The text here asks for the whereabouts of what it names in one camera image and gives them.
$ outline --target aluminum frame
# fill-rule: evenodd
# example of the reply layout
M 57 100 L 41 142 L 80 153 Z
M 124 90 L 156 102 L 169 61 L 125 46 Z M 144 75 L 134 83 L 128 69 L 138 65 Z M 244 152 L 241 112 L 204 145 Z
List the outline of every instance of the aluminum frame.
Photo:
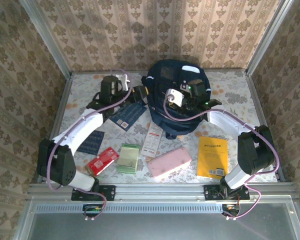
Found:
M 257 90 L 256 90 L 255 84 L 253 82 L 251 74 L 248 74 L 247 72 L 245 72 L 245 78 L 246 78 L 246 81 L 248 83 L 248 87 L 249 87 L 249 90 L 250 90 L 250 93 L 251 93 L 251 98 L 252 98 L 254 108 L 255 108 L 255 111 L 256 111 L 256 115 L 259 119 L 260 125 L 268 126 L 267 120 L 266 120 L 264 111 L 262 110 L 260 99 L 258 97 Z M 284 176 L 284 172 L 282 171 L 281 165 L 279 166 L 278 171 L 277 171 L 277 179 L 280 182 L 285 182 L 286 181 L 286 178 Z
M 245 72 L 246 70 L 243 68 L 208 68 L 204 70 L 207 73 L 211 72 Z M 109 74 L 110 71 L 74 71 L 73 75 L 85 75 L 85 74 Z M 119 70 L 113 70 L 113 74 L 122 74 Z M 129 70 L 131 74 L 142 74 L 147 75 L 148 70 Z
M 21 5 L 24 7 L 26 13 L 29 15 L 31 21 L 33 22 L 36 30 L 40 34 L 45 45 L 49 49 L 49 52 L 53 56 L 56 64 L 59 66 L 62 74 L 65 76 L 67 81 L 71 78 L 71 72 L 65 61 L 62 50 L 58 47 L 54 39 L 53 33 L 47 27 L 45 17 L 41 12 L 41 8 L 37 5 L 37 1 L 33 0 L 20 0 Z
M 53 139 L 55 136 L 57 136 L 59 134 L 61 123 L 62 123 L 64 114 L 65 114 L 68 98 L 71 93 L 71 87 L 72 87 L 73 81 L 74 81 L 73 78 L 71 78 L 64 85 L 64 89 L 63 89 L 62 96 L 60 99 L 58 111 L 56 112 L 53 127 L 52 127 L 52 130 L 50 133 L 50 139 Z
M 251 187 L 262 193 L 262 203 L 284 203 L 289 213 L 296 239 L 300 239 L 300 207 L 297 203 L 297 193 L 290 182 L 278 183 L 251 183 Z M 232 204 L 236 201 L 205 201 L 202 183 L 177 184 L 116 184 L 115 200 L 108 202 L 108 206 L 138 206 L 150 204 L 152 206 L 205 206 Z M 19 219 L 18 229 L 14 240 L 26 240 L 29 237 L 32 223 L 37 212 L 37 206 L 42 204 L 71 206 L 76 204 L 101 203 L 100 201 L 80 202 L 71 201 L 71 187 L 62 187 L 58 194 L 52 192 L 46 184 L 31 184 L 28 190 L 27 203 L 23 215 Z M 241 201 L 241 204 L 251 204 L 258 194 L 250 192 L 250 200 Z
M 281 0 L 279 3 L 278 8 L 276 9 L 274 16 L 272 17 L 270 23 L 268 24 L 263 37 L 258 44 L 251 60 L 248 63 L 246 68 L 247 74 L 252 75 L 253 72 L 256 70 L 259 62 L 261 61 L 263 55 L 265 54 L 266 50 L 268 49 L 272 39 L 274 38 L 275 34 L 277 33 L 281 23 L 283 22 L 284 18 L 286 17 L 290 7 L 294 3 L 294 0 Z

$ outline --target black backpack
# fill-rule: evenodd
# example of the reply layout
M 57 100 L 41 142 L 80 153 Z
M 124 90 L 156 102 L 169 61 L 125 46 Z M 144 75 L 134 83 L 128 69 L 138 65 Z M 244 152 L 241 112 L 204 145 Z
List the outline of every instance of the black backpack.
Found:
M 205 71 L 199 66 L 187 61 L 160 60 L 150 69 L 147 76 L 142 77 L 142 84 L 148 88 L 147 101 L 152 121 L 165 131 L 167 139 L 175 139 L 178 135 L 186 135 L 193 132 L 203 117 L 197 117 L 190 121 L 174 121 L 167 117 L 163 103 L 168 89 L 186 88 L 187 83 L 193 80 L 202 80 L 205 85 L 208 99 L 211 96 L 211 88 Z M 197 112 L 187 111 L 184 114 L 167 107 L 169 113 L 175 118 L 189 118 Z

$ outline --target pink box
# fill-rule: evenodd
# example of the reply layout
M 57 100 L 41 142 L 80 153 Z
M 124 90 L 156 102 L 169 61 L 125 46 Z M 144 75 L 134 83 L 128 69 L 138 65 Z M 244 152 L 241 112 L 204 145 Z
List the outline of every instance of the pink box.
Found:
M 148 162 L 148 168 L 156 181 L 165 179 L 170 173 L 187 167 L 191 162 L 191 156 L 182 146 L 167 152 Z

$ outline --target patterned wallpaper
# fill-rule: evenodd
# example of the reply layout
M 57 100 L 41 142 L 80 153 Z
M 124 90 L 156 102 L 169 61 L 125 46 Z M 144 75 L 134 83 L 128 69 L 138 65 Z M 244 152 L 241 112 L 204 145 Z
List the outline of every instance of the patterned wallpaper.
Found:
M 252 75 L 286 178 L 300 200 L 300 0 Z
M 71 71 L 246 68 L 280 0 L 36 0 Z
M 0 240 L 11 239 L 65 78 L 27 13 L 0 1 Z

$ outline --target yellow notebook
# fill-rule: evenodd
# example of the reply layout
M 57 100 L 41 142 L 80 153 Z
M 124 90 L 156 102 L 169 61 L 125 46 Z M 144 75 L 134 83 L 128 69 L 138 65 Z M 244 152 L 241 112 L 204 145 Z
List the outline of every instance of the yellow notebook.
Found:
M 198 146 L 197 176 L 221 179 L 227 173 L 227 140 L 201 136 Z

